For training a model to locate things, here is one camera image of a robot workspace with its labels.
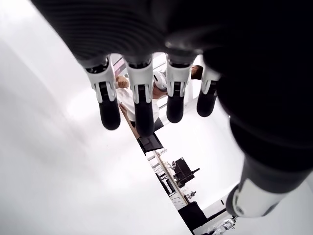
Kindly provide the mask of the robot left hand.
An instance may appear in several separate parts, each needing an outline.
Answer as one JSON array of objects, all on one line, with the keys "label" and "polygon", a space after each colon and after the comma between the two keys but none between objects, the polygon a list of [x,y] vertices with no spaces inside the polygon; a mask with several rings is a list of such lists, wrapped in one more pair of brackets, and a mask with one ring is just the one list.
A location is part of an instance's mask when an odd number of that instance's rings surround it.
[{"label": "robot left hand", "polygon": [[152,55],[167,56],[167,118],[177,123],[191,67],[204,71],[197,111],[218,100],[245,154],[228,196],[237,217],[270,213],[313,170],[313,3],[310,0],[35,0],[86,71],[103,126],[120,124],[109,56],[123,56],[138,133],[154,130]]}]

